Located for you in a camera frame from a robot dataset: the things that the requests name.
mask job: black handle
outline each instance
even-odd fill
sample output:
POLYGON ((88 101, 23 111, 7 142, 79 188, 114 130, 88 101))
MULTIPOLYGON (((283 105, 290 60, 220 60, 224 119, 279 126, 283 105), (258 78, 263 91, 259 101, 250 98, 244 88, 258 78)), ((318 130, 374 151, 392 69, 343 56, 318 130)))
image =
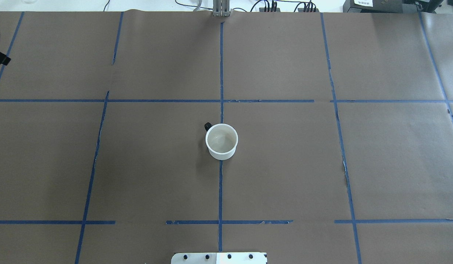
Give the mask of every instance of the black handle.
POLYGON ((210 122, 207 122, 205 123, 205 125, 203 125, 203 127, 205 128, 205 131, 208 131, 210 127, 212 127, 212 124, 210 124, 210 122))

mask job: blue tape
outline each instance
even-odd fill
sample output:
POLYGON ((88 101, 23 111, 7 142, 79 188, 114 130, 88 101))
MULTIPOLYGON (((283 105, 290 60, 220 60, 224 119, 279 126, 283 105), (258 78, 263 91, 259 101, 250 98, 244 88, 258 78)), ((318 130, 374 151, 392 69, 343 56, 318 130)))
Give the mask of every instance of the blue tape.
POLYGON ((119 45, 119 36, 121 35, 121 27, 122 27, 122 18, 123 17, 124 17, 124 12, 121 12, 121 18, 119 18, 119 28, 117 29, 116 45, 114 45, 113 63, 111 63, 111 65, 114 65, 114 63, 116 62, 117 47, 119 45))
POLYGON ((0 99, 0 102, 104 102, 101 99, 0 99))
MULTIPOLYGON (((0 224, 82 224, 72 220, 0 220, 0 224)), ((116 224, 116 221, 86 221, 85 224, 116 224)))
MULTIPOLYGON (((335 224, 352 224, 352 220, 334 220, 335 224)), ((453 223, 453 219, 362 219, 357 224, 453 223)))
MULTIPOLYGON (((15 42, 16 36, 18 34, 18 30, 20 29, 21 22, 23 20, 24 12, 21 13, 20 19, 18 20, 18 24, 16 25, 15 32, 12 37, 12 41, 10 42, 10 46, 8 47, 7 50, 7 57, 10 56, 10 52, 12 51, 13 43, 15 42)), ((2 78, 3 70, 5 70, 5 65, 2 65, 2 68, 0 69, 0 79, 2 78)))
MULTIPOLYGON (((437 75, 437 79, 438 79, 438 82, 439 82, 440 87, 441 87, 441 92, 443 94, 443 98, 445 100, 448 100, 448 97, 446 96, 446 92, 445 92, 445 87, 443 85, 443 82, 441 81, 441 77, 440 77, 440 73, 438 71, 437 64, 435 63, 435 59, 433 58, 433 53, 431 51, 429 40, 427 38, 426 27, 424 26, 424 21, 422 20, 421 12, 419 12, 419 20, 420 20, 420 25, 422 27, 422 34, 424 35, 424 40, 426 41, 427 49, 429 51, 430 59, 432 61, 433 68, 435 69, 435 73, 437 75)), ((450 115, 450 118, 451 118, 451 124, 453 124, 453 111, 451 110, 450 104, 447 101, 446 101, 446 108, 450 112, 449 115, 450 115)))
POLYGON ((362 264, 362 257, 360 255, 360 242, 358 241, 357 224, 355 223, 354 202, 352 200, 352 190, 350 189, 349 172, 347 170, 347 159, 346 159, 345 150, 344 150, 344 140, 342 139, 342 130, 340 128, 340 120, 339 120, 339 110, 337 108, 337 97, 336 97, 336 92, 334 89, 334 80, 332 80, 332 74, 331 74, 331 60, 329 58, 329 49, 327 47, 327 38, 326 38, 326 29, 325 29, 325 25, 324 25, 324 17, 323 17, 322 13, 319 13, 319 15, 321 16, 321 26, 323 29, 323 39, 324 39, 324 47, 325 47, 325 51, 326 51, 327 68, 329 71, 329 81, 331 82, 332 100, 334 101, 334 112, 336 115, 337 130, 339 132, 340 151, 342 153, 342 162, 344 163, 344 172, 345 172, 345 177, 347 180, 347 195, 349 197, 350 215, 352 217, 352 227, 354 229, 354 241, 355 241, 355 248, 357 251, 357 261, 358 261, 358 264, 362 264))
MULTIPOLYGON (((293 220, 222 220, 222 224, 290 224, 293 220)), ((218 220, 176 220, 166 224, 218 224, 218 220)))
POLYGON ((96 141, 95 157, 93 158, 93 166, 91 167, 91 176, 89 178, 88 192, 86 194, 85 210, 83 213, 83 221, 81 224, 80 238, 78 240, 77 254, 75 256, 75 264, 78 264, 78 261, 80 258, 80 252, 81 252, 81 244, 83 243, 83 237, 85 234, 86 217, 88 215, 89 200, 91 198, 91 190, 93 189, 93 180, 95 178, 95 171, 96 171, 96 159, 98 158, 99 143, 101 142, 101 131, 103 130, 104 117, 106 116, 106 107, 108 105, 108 97, 109 97, 109 91, 106 93, 106 97, 104 99, 103 113, 101 115, 101 123, 99 124, 98 138, 96 141))
POLYGON ((119 103, 137 103, 137 102, 154 102, 154 103, 219 103, 220 100, 189 100, 189 99, 109 99, 108 102, 119 103))
POLYGON ((218 180, 218 252, 222 252, 222 225, 223 225, 223 161, 220 161, 218 180))
POLYGON ((337 100, 337 103, 445 103, 445 100, 337 100))
POLYGON ((314 100, 224 100, 226 103, 314 103, 314 100))
POLYGON ((293 220, 223 220, 223 224, 290 224, 293 220))
POLYGON ((176 220, 166 221, 166 224, 218 224, 218 220, 176 220))
POLYGON ((85 233, 85 225, 82 224, 80 228, 80 238, 78 239, 78 246, 77 246, 77 254, 75 255, 75 264, 78 264, 80 261, 80 252, 81 252, 81 245, 83 244, 83 235, 85 233))
POLYGON ((220 123, 223 123, 223 22, 220 23, 220 123))

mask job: white mug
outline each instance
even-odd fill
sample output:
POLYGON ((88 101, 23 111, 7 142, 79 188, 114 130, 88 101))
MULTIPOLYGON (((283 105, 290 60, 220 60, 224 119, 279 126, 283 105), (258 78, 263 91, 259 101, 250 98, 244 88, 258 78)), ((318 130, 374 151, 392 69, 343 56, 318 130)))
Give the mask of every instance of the white mug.
POLYGON ((209 122, 204 125, 205 144, 209 149, 210 155, 218 160, 231 158, 238 145, 238 133, 227 124, 212 125, 209 122))

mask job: table surface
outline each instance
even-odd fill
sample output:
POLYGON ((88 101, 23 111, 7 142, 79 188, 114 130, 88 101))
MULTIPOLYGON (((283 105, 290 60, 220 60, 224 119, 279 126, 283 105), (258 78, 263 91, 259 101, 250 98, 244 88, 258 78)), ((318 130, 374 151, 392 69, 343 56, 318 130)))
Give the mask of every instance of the table surface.
POLYGON ((0 24, 0 264, 453 264, 453 15, 0 24), (235 127, 231 159, 206 122, 235 127))

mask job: grid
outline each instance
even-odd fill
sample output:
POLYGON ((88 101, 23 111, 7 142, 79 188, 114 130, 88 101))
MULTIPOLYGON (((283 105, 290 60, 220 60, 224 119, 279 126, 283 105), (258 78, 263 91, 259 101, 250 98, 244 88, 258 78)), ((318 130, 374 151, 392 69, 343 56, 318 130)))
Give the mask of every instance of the grid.
MULTIPOLYGON (((114 47, 113 64, 116 62, 116 54, 117 54, 119 36, 121 33, 121 26, 122 26, 122 22, 123 22, 123 14, 124 14, 124 12, 121 12, 121 16, 120 16, 120 20, 119 20, 119 28, 118 28, 118 33, 117 33, 117 37, 116 37, 115 47, 114 47)), ((7 51, 7 55, 9 55, 12 50, 14 40, 19 32, 20 24, 22 22, 22 18, 24 15, 25 15, 25 13, 22 12, 21 16, 20 16, 20 20, 19 20, 16 30, 14 32, 12 41, 10 43, 9 49, 7 51)), ((434 60, 432 52, 431 52, 431 47, 430 47, 430 44, 428 42, 427 35, 426 35, 426 29, 424 27, 424 22, 422 20, 422 16, 420 13, 419 13, 419 20, 420 20, 421 28, 422 28, 423 35, 424 35, 425 44, 429 50, 431 62, 434 67, 434 70, 436 72, 437 81, 439 82, 439 85, 442 89, 442 94, 443 94, 444 100, 338 100, 336 92, 335 92, 335 88, 334 88, 334 81, 332 78, 331 59, 330 59, 330 54, 329 54, 328 45, 327 45, 325 20, 324 20, 322 13, 320 14, 320 18, 321 18, 325 53, 327 56, 327 66, 328 66, 328 71, 329 71, 330 86, 332 88, 332 100, 330 101, 330 103, 332 103, 334 106, 336 124, 337 124, 337 129, 338 129, 338 134, 339 134, 340 150, 342 153, 344 172, 345 172, 345 177, 347 180, 347 195, 348 195, 348 199, 349 199, 349 209, 350 209, 350 214, 351 214, 350 220, 338 219, 338 220, 335 220, 334 223, 335 224, 352 224, 352 228, 353 228, 353 232, 354 232, 354 242, 355 242, 356 251, 357 251, 356 252, 357 260, 358 260, 358 263, 361 264, 362 258, 361 258, 361 254, 360 254, 360 243, 359 243, 359 236, 358 236, 358 232, 357 232, 357 224, 453 223, 453 219, 356 219, 356 216, 354 213, 354 204, 353 204, 353 199, 352 199, 351 184, 350 184, 350 179, 349 179, 349 171, 347 169, 347 159, 346 159, 346 154, 345 154, 344 141, 343 141, 343 137, 342 137, 342 129, 341 129, 340 120, 339 120, 338 105, 340 103, 444 103, 444 104, 446 104, 446 107, 450 113, 450 118, 451 118, 451 122, 453 125, 453 113, 452 113, 451 106, 450 106, 450 103, 453 103, 453 100, 448 100, 448 98, 447 98, 445 88, 443 86, 443 82, 440 78, 437 65, 435 63, 435 60, 434 60)), ((315 102, 314 100, 260 100, 260 99, 257 99, 257 100, 251 100, 251 99, 233 100, 233 99, 224 99, 224 96, 223 96, 223 91, 224 91, 224 87, 223 87, 223 28, 224 28, 224 23, 221 22, 220 23, 220 99, 219 100, 109 99, 109 94, 110 94, 109 91, 107 92, 105 99, 0 99, 0 102, 102 102, 102 103, 104 103, 103 112, 102 112, 102 116, 101 116, 101 122, 100 122, 100 126, 99 126, 99 133, 98 133, 98 137, 97 137, 97 141, 96 141, 96 150, 95 150, 95 155, 94 155, 94 159, 93 159, 93 166, 92 166, 92 170, 91 170, 91 176, 89 179, 89 187, 88 187, 88 192, 87 192, 87 197, 86 197, 84 215, 82 217, 82 220, 42 220, 42 221, 40 221, 40 220, 0 220, 0 224, 76 224, 76 225, 80 225, 81 232, 80 232, 78 248, 77 248, 76 256, 75 256, 76 264, 79 263, 81 246, 84 242, 85 226, 88 224, 116 224, 116 221, 87 221, 89 202, 90 202, 90 198, 91 198, 91 191, 92 191, 93 180, 94 180, 94 175, 95 175, 95 170, 96 170, 96 159, 98 156, 99 146, 100 146, 101 132, 103 129, 103 122, 104 122, 104 118, 106 115, 106 108, 108 107, 109 103, 123 103, 123 102, 219 103, 220 104, 220 122, 223 122, 224 104, 225 103, 268 103, 268 102, 270 102, 270 103, 314 103, 315 102)), ((2 77, 2 73, 4 70, 5 70, 5 67, 2 66, 2 68, 0 70, 0 79, 2 77)), ((289 223, 293 222, 293 220, 223 220, 223 215, 222 215, 223 214, 223 209, 222 209, 223 175, 222 175, 222 172, 223 172, 223 161, 219 161, 219 167, 218 167, 218 176, 219 176, 218 220, 175 220, 175 221, 166 221, 166 225, 216 224, 216 225, 218 225, 218 251, 221 252, 222 251, 222 226, 224 224, 260 224, 260 223, 289 224, 289 223)))

